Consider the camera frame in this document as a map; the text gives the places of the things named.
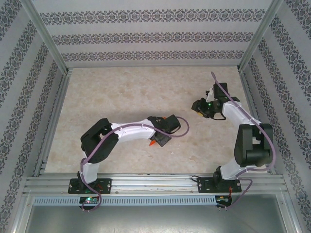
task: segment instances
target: black cable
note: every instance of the black cable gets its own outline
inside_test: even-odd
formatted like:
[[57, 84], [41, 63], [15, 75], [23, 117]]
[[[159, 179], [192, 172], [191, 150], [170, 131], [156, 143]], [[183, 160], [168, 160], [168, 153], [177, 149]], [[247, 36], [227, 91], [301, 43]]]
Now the black cable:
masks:
[[221, 119], [212, 118], [212, 119], [213, 119], [213, 120], [226, 120], [226, 117], [225, 117], [222, 113], [220, 113], [220, 115], [222, 115], [223, 118], [221, 118]]
[[194, 182], [196, 182], [196, 183], [198, 183], [198, 179], [199, 179], [199, 178], [201, 178], [201, 177], [199, 177], [199, 176], [191, 176], [191, 180], [194, 181]]
[[181, 126], [178, 126], [177, 130], [175, 130], [174, 132], [170, 132], [170, 133], [168, 133], [168, 134], [176, 133], [180, 128], [181, 128]]

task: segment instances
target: aluminum frame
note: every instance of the aluminum frame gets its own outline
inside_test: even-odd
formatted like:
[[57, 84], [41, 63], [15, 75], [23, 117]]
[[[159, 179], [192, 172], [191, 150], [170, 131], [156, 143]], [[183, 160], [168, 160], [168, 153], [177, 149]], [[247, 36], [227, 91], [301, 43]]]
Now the aluminum frame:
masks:
[[54, 138], [54, 135], [56, 132], [56, 127], [57, 127], [57, 123], [58, 123], [58, 120], [60, 117], [60, 113], [62, 111], [62, 107], [64, 104], [64, 100], [65, 100], [66, 92], [68, 89], [71, 74], [72, 74], [72, 69], [69, 69], [68, 72], [66, 73], [66, 76], [63, 78], [63, 81], [61, 83], [61, 88], [60, 88], [59, 97], [58, 97], [58, 100], [56, 103], [56, 108], [55, 108], [55, 111], [52, 115], [51, 124], [49, 124], [49, 126], [48, 126], [47, 137], [44, 140], [44, 143], [42, 146], [42, 152], [39, 156], [38, 164], [35, 168], [34, 176], [39, 176], [41, 174], [41, 172], [44, 171], [44, 170], [42, 170], [42, 168], [45, 168], [46, 161], [47, 161], [47, 158], [48, 158], [50, 150], [51, 150], [53, 138]]
[[38, 33], [42, 37], [44, 43], [48, 47], [50, 53], [52, 54], [54, 60], [56, 61], [58, 68], [61, 70], [62, 74], [66, 73], [68, 71], [68, 67], [59, 52], [57, 46], [55, 45], [55, 42], [52, 39], [52, 36], [50, 35], [48, 29], [46, 28], [42, 18], [40, 17], [40, 14], [36, 10], [33, 1], [32, 0], [21, 0], [20, 1], [22, 6], [24, 7], [25, 11], [27, 12], [29, 18], [35, 25]]
[[[190, 178], [193, 174], [99, 174], [99, 178], [112, 178], [111, 194], [105, 197], [206, 197], [218, 194], [200, 194], [197, 184]], [[202, 177], [211, 177], [212, 174], [196, 174]], [[274, 194], [279, 209], [289, 233], [301, 233], [301, 228], [290, 199], [287, 186], [282, 175], [269, 173], [245, 173], [243, 178], [251, 178], [253, 185], [246, 195]], [[23, 190], [21, 203], [17, 210], [17, 216], [13, 223], [11, 233], [24, 233], [36, 198], [41, 197], [82, 197], [83, 195], [71, 195], [67, 193], [69, 181], [76, 178], [76, 174], [48, 173], [39, 177], [28, 177]], [[241, 181], [242, 189], [248, 186], [247, 181]]]
[[239, 65], [238, 69], [239, 72], [243, 71], [245, 67], [247, 66], [247, 63], [251, 59], [255, 49], [257, 48], [257, 45], [261, 41], [264, 33], [266, 32], [267, 28], [269, 27], [269, 24], [271, 23], [272, 19], [274, 18], [275, 14], [277, 13], [278, 9], [280, 8], [281, 4], [283, 3], [283, 0], [272, 0], [269, 8], [267, 9], [267, 12], [263, 16], [263, 19], [257, 28], [249, 46], [247, 47]]

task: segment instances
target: floor surface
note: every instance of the floor surface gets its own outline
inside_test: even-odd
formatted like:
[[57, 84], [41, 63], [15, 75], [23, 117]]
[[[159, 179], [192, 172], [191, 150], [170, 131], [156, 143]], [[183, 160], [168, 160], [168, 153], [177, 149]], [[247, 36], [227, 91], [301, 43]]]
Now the floor surface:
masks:
[[171, 114], [187, 119], [190, 132], [164, 147], [139, 139], [117, 145], [101, 162], [105, 173], [212, 173], [233, 158], [237, 129], [191, 110], [214, 80], [228, 83], [248, 111], [236, 67], [75, 68], [69, 81], [45, 172], [77, 172], [83, 157], [80, 137], [99, 119], [129, 123]]

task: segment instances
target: metal bracket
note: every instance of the metal bracket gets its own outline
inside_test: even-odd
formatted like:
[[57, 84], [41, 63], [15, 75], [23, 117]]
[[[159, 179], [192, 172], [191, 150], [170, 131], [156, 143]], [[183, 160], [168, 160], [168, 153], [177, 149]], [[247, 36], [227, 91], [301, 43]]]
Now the metal bracket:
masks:
[[29, 18], [31, 19], [32, 23], [35, 25], [38, 33], [40, 34], [43, 42], [47, 45], [51, 55], [53, 56], [54, 60], [56, 61], [58, 68], [61, 70], [62, 74], [66, 73], [68, 67], [58, 50], [52, 36], [50, 35], [47, 27], [45, 26], [40, 14], [35, 8], [33, 1], [31, 0], [21, 0], [21, 4], [25, 11], [27, 12]]
[[217, 204], [220, 204], [220, 205], [217, 205], [217, 207], [225, 208], [232, 204], [232, 197], [230, 195], [215, 196], [215, 198], [216, 198]]
[[[89, 185], [98, 191], [100, 194], [110, 194], [111, 191], [111, 182], [112, 179], [97, 179], [93, 183]], [[91, 190], [85, 187], [85, 185], [81, 185], [81, 181], [78, 178], [71, 179], [69, 182], [68, 188], [69, 194], [94, 194]]]
[[[194, 175], [210, 178], [213, 176], [213, 174], [206, 173], [150, 175], [99, 173], [99, 179], [113, 179], [111, 194], [102, 196], [101, 206], [226, 205], [230, 203], [230, 200], [225, 200], [229, 193], [228, 190], [218, 193], [216, 196], [199, 193], [198, 184], [191, 180]], [[286, 225], [286, 232], [302, 232], [283, 175], [248, 172], [242, 174], [241, 177], [253, 180], [253, 185], [245, 193], [246, 196], [270, 194], [280, 197], [277, 201]], [[42, 206], [46, 211], [50, 206], [77, 207], [80, 197], [95, 196], [92, 194], [69, 194], [68, 184], [72, 178], [76, 178], [76, 173], [43, 173], [39, 177], [28, 177], [23, 189], [22, 201], [17, 210], [17, 217], [10, 232], [25, 232], [27, 223], [32, 221], [29, 216], [31, 216], [33, 205]], [[240, 180], [240, 182], [243, 190], [249, 185], [249, 181]], [[232, 193], [233, 199], [237, 195], [239, 193]], [[33, 198], [34, 201], [27, 201], [27, 197]]]
[[221, 180], [217, 186], [212, 177], [198, 177], [198, 191], [199, 193], [232, 193], [242, 192], [240, 180]]

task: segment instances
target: black mounting plate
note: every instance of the black mounting plate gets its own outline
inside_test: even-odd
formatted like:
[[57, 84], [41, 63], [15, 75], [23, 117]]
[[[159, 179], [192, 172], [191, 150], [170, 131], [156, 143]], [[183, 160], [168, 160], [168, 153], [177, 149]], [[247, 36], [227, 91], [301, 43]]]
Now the black mounting plate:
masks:
[[229, 193], [230, 187], [232, 193], [242, 192], [240, 180], [221, 180], [217, 187], [212, 177], [199, 177], [197, 179], [199, 193]]
[[[97, 179], [95, 182], [90, 183], [89, 185], [98, 191], [100, 194], [110, 194], [111, 191], [111, 182], [112, 179]], [[74, 178], [70, 180], [68, 187], [69, 194], [94, 194], [88, 188], [81, 189], [80, 180], [78, 178]]]
[[217, 205], [217, 207], [224, 208], [224, 206], [228, 207], [232, 204], [232, 197], [229, 195], [226, 196], [215, 196], [216, 202], [221, 205]]
[[93, 209], [95, 205], [98, 204], [99, 202], [99, 197], [98, 196], [94, 196], [94, 197], [80, 197], [79, 199], [79, 207], [80, 209], [82, 209], [82, 205], [84, 203], [83, 209], [84, 210], [91, 210]]

